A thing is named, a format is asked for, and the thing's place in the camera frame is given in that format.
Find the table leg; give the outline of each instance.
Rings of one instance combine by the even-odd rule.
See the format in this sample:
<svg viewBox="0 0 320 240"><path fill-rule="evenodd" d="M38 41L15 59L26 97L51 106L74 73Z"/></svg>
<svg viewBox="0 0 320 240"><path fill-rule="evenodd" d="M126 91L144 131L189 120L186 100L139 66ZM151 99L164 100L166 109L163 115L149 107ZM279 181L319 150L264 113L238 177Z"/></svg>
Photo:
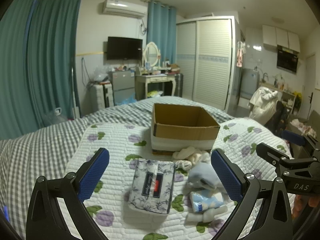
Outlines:
<svg viewBox="0 0 320 240"><path fill-rule="evenodd" d="M172 79L172 92L171 92L171 96L174 96L174 92L176 90L176 80Z"/></svg>
<svg viewBox="0 0 320 240"><path fill-rule="evenodd" d="M145 99L148 98L148 82L145 83Z"/></svg>

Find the hand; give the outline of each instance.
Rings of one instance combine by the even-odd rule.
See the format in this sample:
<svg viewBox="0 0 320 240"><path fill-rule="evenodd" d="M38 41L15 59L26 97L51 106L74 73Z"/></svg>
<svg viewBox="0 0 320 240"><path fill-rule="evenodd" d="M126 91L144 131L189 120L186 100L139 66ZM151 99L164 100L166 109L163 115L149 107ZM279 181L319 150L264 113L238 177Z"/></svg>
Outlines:
<svg viewBox="0 0 320 240"><path fill-rule="evenodd" d="M317 197L310 197L308 204L310 207L317 207L320 202L320 196ZM296 218L299 215L299 212L302 209L302 200L301 200L301 195L296 195L294 199L294 206L292 209L292 218Z"/></svg>

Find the television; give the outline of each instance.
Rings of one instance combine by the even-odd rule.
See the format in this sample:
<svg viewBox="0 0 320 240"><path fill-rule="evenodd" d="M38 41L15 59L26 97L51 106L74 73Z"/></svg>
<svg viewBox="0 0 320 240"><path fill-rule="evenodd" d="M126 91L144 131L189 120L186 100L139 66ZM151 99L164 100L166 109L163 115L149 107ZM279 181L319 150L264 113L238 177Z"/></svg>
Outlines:
<svg viewBox="0 0 320 240"><path fill-rule="evenodd" d="M278 50L277 68L296 74L298 67L298 57L295 54L284 50Z"/></svg>
<svg viewBox="0 0 320 240"><path fill-rule="evenodd" d="M142 40L122 37L108 37L107 60L142 59Z"/></svg>

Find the louvered door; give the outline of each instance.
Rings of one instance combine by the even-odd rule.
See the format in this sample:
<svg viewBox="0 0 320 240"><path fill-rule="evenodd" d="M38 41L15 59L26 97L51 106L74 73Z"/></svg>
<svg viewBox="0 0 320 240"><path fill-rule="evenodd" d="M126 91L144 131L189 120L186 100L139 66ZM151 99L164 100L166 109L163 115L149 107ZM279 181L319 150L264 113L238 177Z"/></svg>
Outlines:
<svg viewBox="0 0 320 240"><path fill-rule="evenodd" d="M196 64L196 22L177 25L177 64L183 74L182 97L192 99Z"/></svg>
<svg viewBox="0 0 320 240"><path fill-rule="evenodd" d="M197 64L193 99L226 107L231 67L231 20L198 21Z"/></svg>

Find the green leaf print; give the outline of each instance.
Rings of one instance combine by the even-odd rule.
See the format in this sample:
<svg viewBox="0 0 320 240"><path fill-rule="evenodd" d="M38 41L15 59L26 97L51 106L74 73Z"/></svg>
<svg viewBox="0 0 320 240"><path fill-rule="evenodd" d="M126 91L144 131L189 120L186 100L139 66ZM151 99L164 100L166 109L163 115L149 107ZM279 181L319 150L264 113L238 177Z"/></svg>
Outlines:
<svg viewBox="0 0 320 240"><path fill-rule="evenodd" d="M253 153L254 153L254 151L256 150L256 147L257 147L257 144L256 144L256 143L252 143L252 144L251 144L250 154L253 154Z"/></svg>
<svg viewBox="0 0 320 240"><path fill-rule="evenodd" d="M89 212L90 216L93 217L93 214L97 214L97 212L102 209L102 206L90 206L86 207L87 211Z"/></svg>
<svg viewBox="0 0 320 240"><path fill-rule="evenodd" d="M199 222L199 223L197 223L197 225L196 225L196 229L197 229L197 231L198 231L199 233L202 234L202 233L205 232L205 228L208 228L210 224L211 224L211 222L206 222L206 223L204 223L204 222Z"/></svg>
<svg viewBox="0 0 320 240"><path fill-rule="evenodd" d="M101 140L105 135L106 133L104 132L98 132L98 140Z"/></svg>
<svg viewBox="0 0 320 240"><path fill-rule="evenodd" d="M230 135L226 136L225 138L223 138L223 141L224 141L224 142L228 141L228 140L230 139L230 137L231 137L231 136L232 136L232 134L230 134Z"/></svg>
<svg viewBox="0 0 320 240"><path fill-rule="evenodd" d="M129 160L135 160L135 159L139 159L139 158L142 158L142 157L137 154L129 154L126 156L125 160L129 161Z"/></svg>
<svg viewBox="0 0 320 240"><path fill-rule="evenodd" d="M135 146L146 146L147 142L146 141L142 141L142 142L134 143L133 145L135 145Z"/></svg>
<svg viewBox="0 0 320 240"><path fill-rule="evenodd" d="M185 171L185 170L182 169L182 168L176 168L176 172L177 172L177 173L181 173L181 174L183 174L184 176L188 176L188 172Z"/></svg>
<svg viewBox="0 0 320 240"><path fill-rule="evenodd" d="M252 132L253 131L254 126L250 126L247 128L248 132Z"/></svg>
<svg viewBox="0 0 320 240"><path fill-rule="evenodd" d="M282 145L277 145L277 148L280 149L280 151L287 152L287 150Z"/></svg>
<svg viewBox="0 0 320 240"><path fill-rule="evenodd" d="M99 193L100 189L102 189L102 185L103 185L103 182L101 180L99 180L98 184L96 185L96 187L94 189L94 192Z"/></svg>
<svg viewBox="0 0 320 240"><path fill-rule="evenodd" d="M183 212L184 211L184 208L182 206L182 204L183 204L182 198L183 198L183 194L179 194L171 202L172 208L174 208L178 212Z"/></svg>
<svg viewBox="0 0 320 240"><path fill-rule="evenodd" d="M167 239L168 236L166 235L161 235L157 233L149 233L143 237L142 240L162 240L162 239Z"/></svg>

